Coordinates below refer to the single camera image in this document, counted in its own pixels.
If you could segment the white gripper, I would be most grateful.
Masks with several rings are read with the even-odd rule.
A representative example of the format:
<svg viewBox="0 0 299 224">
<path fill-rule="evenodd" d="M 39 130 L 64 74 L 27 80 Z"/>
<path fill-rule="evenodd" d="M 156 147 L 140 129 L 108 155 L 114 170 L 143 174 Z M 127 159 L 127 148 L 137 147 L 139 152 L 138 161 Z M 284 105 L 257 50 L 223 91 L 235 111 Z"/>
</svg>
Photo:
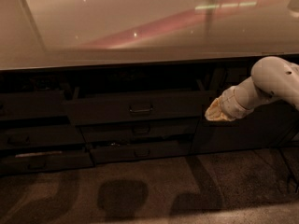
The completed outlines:
<svg viewBox="0 0 299 224">
<path fill-rule="evenodd" d="M 252 112 L 252 109 L 243 107 L 236 100 L 235 86 L 232 86 L 211 103 L 206 110 L 205 118 L 208 121 L 234 121 L 243 119 Z"/>
</svg>

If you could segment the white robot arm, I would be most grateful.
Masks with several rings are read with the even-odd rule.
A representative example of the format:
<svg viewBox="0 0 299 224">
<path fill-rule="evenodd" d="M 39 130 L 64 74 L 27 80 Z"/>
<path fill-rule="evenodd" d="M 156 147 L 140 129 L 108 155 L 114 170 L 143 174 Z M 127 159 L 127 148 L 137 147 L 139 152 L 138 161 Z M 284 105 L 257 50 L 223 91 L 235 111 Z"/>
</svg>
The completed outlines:
<svg viewBox="0 0 299 224">
<path fill-rule="evenodd" d="M 299 65 L 275 56 L 254 64 L 250 77 L 226 89 L 209 106 L 209 121 L 243 119 L 261 105 L 283 100 L 299 110 Z"/>
</svg>

